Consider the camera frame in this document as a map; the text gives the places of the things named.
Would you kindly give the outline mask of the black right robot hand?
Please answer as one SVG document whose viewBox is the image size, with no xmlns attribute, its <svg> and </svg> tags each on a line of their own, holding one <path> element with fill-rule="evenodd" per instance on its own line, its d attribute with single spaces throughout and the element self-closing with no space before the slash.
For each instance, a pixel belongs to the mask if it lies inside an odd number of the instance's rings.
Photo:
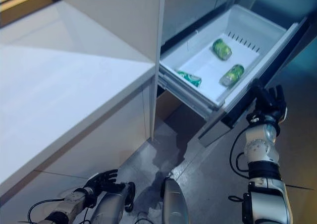
<svg viewBox="0 0 317 224">
<path fill-rule="evenodd" d="M 261 85 L 255 85 L 253 92 L 256 97 L 255 111 L 273 117 L 277 123 L 282 123 L 286 119 L 287 104 L 281 85 L 268 90 Z"/>
</svg>

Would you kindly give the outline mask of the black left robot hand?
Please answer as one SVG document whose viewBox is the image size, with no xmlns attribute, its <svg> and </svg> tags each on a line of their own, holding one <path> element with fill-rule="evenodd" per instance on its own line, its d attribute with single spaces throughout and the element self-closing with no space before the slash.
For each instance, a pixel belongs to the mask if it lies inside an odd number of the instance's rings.
<svg viewBox="0 0 317 224">
<path fill-rule="evenodd" d="M 125 185 L 116 183 L 117 173 L 117 169 L 112 169 L 90 177 L 83 187 L 85 200 L 96 199 L 102 192 L 122 191 Z"/>
</svg>

